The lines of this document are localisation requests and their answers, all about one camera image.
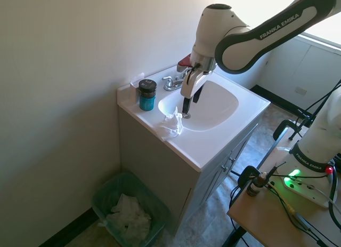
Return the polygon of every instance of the red object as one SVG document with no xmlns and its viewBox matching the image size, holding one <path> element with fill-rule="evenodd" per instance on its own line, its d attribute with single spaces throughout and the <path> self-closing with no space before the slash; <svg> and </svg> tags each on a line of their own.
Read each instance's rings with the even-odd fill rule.
<svg viewBox="0 0 341 247">
<path fill-rule="evenodd" d="M 189 54 L 188 56 L 180 60 L 178 62 L 178 65 L 182 67 L 192 67 L 191 62 L 190 62 L 190 57 L 191 57 L 191 54 Z"/>
<path fill-rule="evenodd" d="M 332 174 L 333 170 L 334 169 L 331 166 L 328 166 L 328 167 L 326 167 L 325 172 L 326 172 L 326 174 L 330 175 L 330 174 Z"/>
</svg>

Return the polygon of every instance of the drain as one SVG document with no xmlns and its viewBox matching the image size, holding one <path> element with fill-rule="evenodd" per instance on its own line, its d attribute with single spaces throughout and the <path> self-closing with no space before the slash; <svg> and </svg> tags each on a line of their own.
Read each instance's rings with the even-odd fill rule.
<svg viewBox="0 0 341 247">
<path fill-rule="evenodd" d="M 189 119 L 189 118 L 191 118 L 191 115 L 182 113 L 182 118 Z"/>
</svg>

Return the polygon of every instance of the robotic arm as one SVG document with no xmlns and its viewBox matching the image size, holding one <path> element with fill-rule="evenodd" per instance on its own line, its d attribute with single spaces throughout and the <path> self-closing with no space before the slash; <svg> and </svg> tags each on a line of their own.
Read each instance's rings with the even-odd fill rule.
<svg viewBox="0 0 341 247">
<path fill-rule="evenodd" d="M 225 4 L 212 4 L 201 15 L 196 42 L 186 66 L 181 95 L 183 113 L 192 98 L 197 102 L 208 75 L 216 67 L 240 74 L 249 70 L 266 52 L 341 11 L 341 0 L 294 0 L 285 10 L 251 29 Z"/>
</svg>

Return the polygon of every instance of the vanity cabinet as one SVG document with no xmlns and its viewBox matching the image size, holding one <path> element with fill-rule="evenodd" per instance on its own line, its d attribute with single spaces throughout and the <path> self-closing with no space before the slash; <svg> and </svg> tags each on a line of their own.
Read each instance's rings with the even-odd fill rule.
<svg viewBox="0 0 341 247">
<path fill-rule="evenodd" d="M 199 172 L 135 118 L 119 108 L 122 169 L 135 174 L 169 208 L 171 216 L 167 229 L 176 234 L 231 172 L 261 115 Z"/>
</svg>

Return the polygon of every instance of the wall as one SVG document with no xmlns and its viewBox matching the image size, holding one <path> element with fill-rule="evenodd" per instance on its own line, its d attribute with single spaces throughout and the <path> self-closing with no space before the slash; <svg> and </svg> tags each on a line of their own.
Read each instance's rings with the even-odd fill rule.
<svg viewBox="0 0 341 247">
<path fill-rule="evenodd" d="M 341 56 L 311 43 L 295 38 L 275 49 L 257 84 L 303 109 L 322 98 L 341 79 Z"/>
<path fill-rule="evenodd" d="M 0 0 L 0 246 L 38 246 L 120 170 L 116 88 L 190 53 L 217 0 Z"/>
<path fill-rule="evenodd" d="M 263 55 L 258 61 L 245 73 L 232 75 L 224 72 L 220 67 L 217 67 L 214 72 L 225 76 L 226 78 L 238 83 L 239 85 L 251 89 L 257 84 L 264 70 L 265 64 L 271 56 L 271 52 Z"/>
</svg>

